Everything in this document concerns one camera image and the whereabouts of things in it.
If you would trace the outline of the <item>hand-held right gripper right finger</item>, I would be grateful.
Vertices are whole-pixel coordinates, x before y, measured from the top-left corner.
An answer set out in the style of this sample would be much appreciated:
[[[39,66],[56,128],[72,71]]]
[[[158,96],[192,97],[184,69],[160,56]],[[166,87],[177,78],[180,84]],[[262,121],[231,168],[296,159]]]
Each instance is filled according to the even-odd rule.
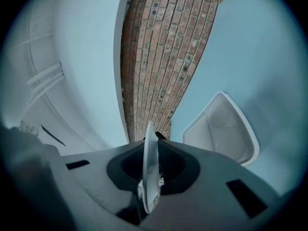
[[[227,183],[240,180],[266,206],[278,200],[277,193],[261,178],[232,159],[182,143],[161,141],[169,149],[194,156],[200,164],[197,180],[183,193],[161,196],[141,227],[151,231],[241,230],[249,221]]]

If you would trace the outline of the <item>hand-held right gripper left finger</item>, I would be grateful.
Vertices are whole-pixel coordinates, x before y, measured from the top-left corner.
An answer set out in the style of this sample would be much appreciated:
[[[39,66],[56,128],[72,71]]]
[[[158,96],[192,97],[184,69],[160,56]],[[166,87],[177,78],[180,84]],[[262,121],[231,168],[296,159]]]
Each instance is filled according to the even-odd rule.
[[[74,197],[79,231],[139,231],[138,185],[142,178],[144,142],[62,157],[86,201]]]

